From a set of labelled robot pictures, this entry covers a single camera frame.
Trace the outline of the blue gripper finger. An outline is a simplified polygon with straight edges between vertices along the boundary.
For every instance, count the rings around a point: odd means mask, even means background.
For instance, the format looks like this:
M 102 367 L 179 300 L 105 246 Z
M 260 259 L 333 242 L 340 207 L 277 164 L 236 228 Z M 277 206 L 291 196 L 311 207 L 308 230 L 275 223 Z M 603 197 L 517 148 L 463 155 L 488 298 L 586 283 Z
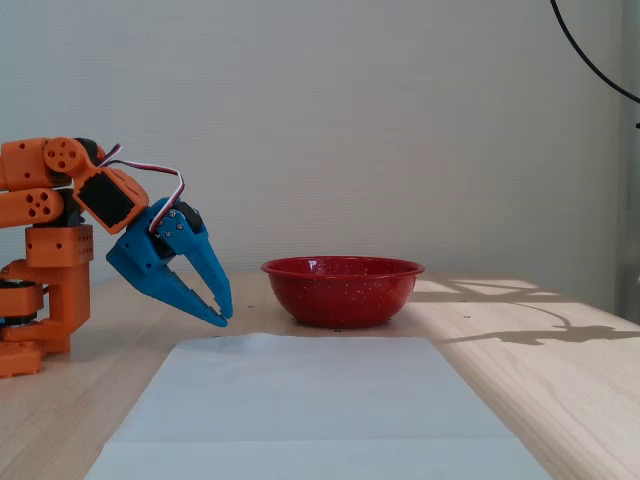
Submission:
M 179 256 L 187 258 L 217 304 L 217 310 L 195 294 L 193 316 L 204 321 L 228 321 L 233 316 L 231 286 L 210 242 L 202 218 L 194 209 L 171 209 L 160 225 L 162 240 Z
M 194 290 L 167 266 L 150 269 L 134 281 L 139 292 L 161 301 L 206 323 L 218 327 L 228 325 L 228 278 L 222 272 L 206 275 L 207 286 L 218 309 L 207 304 Z

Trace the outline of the blue gripper body with servo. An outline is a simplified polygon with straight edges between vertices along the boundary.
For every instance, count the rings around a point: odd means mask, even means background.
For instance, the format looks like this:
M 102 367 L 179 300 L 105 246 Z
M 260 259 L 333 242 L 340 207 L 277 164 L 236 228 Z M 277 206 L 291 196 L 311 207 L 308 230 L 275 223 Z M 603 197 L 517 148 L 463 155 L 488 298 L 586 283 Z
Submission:
M 169 263 L 183 256 L 197 265 L 193 253 L 204 241 L 199 212 L 179 200 L 153 226 L 164 204 L 160 199 L 145 208 L 107 253 L 111 266 L 136 289 L 184 289 Z

